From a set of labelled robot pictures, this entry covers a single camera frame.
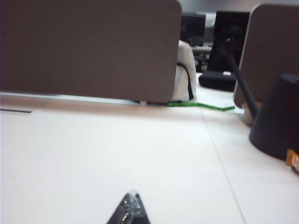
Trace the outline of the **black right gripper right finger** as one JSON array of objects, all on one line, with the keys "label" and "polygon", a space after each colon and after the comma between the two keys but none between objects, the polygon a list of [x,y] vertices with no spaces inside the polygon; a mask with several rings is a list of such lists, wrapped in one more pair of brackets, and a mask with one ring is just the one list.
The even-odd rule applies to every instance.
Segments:
[{"label": "black right gripper right finger", "polygon": [[136,190],[131,190],[132,195],[132,205],[131,205],[131,215],[133,216],[133,224],[150,224],[146,209],[142,202],[139,193]]}]

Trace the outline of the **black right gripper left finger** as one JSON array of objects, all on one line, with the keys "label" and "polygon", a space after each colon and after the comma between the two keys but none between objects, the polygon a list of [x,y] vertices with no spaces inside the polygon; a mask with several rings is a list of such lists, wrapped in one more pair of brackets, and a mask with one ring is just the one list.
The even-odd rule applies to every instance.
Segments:
[{"label": "black right gripper left finger", "polygon": [[132,224],[135,218],[135,190],[131,190],[121,199],[108,220],[108,224]]}]

